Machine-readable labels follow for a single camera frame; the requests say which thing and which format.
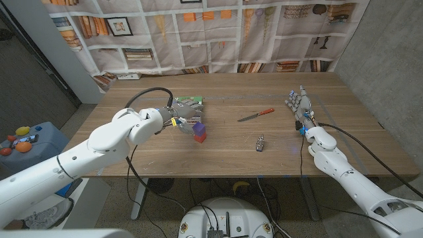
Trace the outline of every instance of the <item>wooden table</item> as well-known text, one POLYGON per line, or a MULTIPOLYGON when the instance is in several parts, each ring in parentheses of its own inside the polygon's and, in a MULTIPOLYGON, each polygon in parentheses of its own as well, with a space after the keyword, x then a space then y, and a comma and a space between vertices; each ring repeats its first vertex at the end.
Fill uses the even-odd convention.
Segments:
MULTIPOLYGON (((178 128, 168 127, 138 146, 133 164, 142 177, 286 177, 300 175, 301 135, 295 131, 293 112, 284 101, 303 85, 310 96, 318 122, 337 125, 366 144, 399 175, 414 176, 417 166, 384 130, 346 85, 333 73, 226 73, 195 74, 117 81, 93 110, 67 149, 81 143, 97 127, 109 122, 136 93, 150 87, 166 87, 175 97, 203 96, 203 123, 207 139, 194 141, 178 128), (238 119, 262 110, 275 111, 246 122, 238 119), (264 134, 263 152, 255 150, 264 134)), ((167 94, 152 92, 132 107, 158 108, 166 105, 167 94)), ((352 139, 325 128, 333 135, 349 162, 369 176, 390 175, 352 139)), ((325 176, 314 166, 303 148, 303 174, 325 176)), ((101 172, 104 177, 126 176, 122 161, 101 172)), ((93 171, 88 176, 96 176, 93 171)))

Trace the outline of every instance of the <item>purple cube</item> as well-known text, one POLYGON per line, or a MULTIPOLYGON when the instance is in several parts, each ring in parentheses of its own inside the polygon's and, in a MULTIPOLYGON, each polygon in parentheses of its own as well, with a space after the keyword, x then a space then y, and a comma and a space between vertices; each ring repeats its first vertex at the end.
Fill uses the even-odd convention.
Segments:
POLYGON ((197 122, 195 125, 192 126, 192 130, 196 134, 196 136, 202 136, 206 132, 206 126, 197 122))

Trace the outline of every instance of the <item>red knife handle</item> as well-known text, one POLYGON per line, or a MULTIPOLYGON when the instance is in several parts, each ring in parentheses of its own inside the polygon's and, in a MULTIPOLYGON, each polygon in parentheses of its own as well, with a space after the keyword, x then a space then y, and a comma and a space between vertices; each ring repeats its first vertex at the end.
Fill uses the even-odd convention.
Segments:
POLYGON ((262 112, 259 112, 258 114, 259 115, 263 115, 263 114, 267 114, 267 113, 271 113, 271 112, 274 112, 275 110, 273 109, 273 108, 271 108, 271 109, 268 109, 268 110, 264 110, 264 111, 262 111, 262 112))

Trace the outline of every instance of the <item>knife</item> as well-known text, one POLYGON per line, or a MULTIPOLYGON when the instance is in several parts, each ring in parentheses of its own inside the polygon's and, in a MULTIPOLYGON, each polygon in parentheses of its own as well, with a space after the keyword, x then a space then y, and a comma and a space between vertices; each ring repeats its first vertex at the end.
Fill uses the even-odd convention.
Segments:
POLYGON ((239 120, 238 120, 238 122, 244 122, 244 121, 246 121, 246 120, 250 120, 250 119, 256 118, 257 116, 261 116, 261 115, 264 115, 264 114, 267 114, 267 113, 271 113, 271 112, 274 112, 274 111, 275 111, 275 110, 274 110, 273 108, 268 109, 268 110, 264 110, 264 111, 262 111, 262 112, 259 112, 259 113, 257 113, 257 114, 254 114, 254 115, 252 115, 252 116, 247 116, 246 118, 239 119, 239 120))

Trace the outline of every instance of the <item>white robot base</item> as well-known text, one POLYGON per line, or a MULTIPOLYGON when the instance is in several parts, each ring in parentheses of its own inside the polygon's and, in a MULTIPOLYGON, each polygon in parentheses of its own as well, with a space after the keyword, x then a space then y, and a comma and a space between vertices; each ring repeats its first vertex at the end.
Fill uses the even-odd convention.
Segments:
POLYGON ((180 223, 179 238, 273 237, 273 227, 266 215, 244 200, 230 197, 211 198, 203 201, 201 205, 193 207, 185 214, 180 223))

